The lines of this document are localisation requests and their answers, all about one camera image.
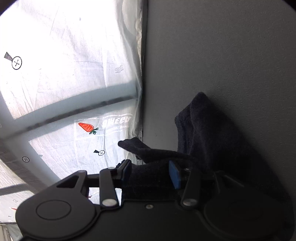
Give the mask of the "navy blue knit sweater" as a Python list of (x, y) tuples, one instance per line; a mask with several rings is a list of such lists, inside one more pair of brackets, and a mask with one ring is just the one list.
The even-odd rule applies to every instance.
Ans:
[(174, 188), (169, 161), (180, 166), (195, 164), (203, 171), (234, 172), (240, 165), (247, 143), (227, 115), (199, 92), (176, 117), (176, 151), (153, 149), (138, 138), (119, 141), (118, 146), (135, 154), (143, 165), (132, 165), (132, 173), (122, 185), (123, 199), (167, 199)]

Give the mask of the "printed white plastic window sheet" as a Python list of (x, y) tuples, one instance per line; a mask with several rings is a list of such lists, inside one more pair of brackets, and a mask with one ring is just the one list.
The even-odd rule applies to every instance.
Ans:
[(137, 163), (143, 1), (15, 1), (1, 14), (1, 240), (18, 206), (86, 170)]

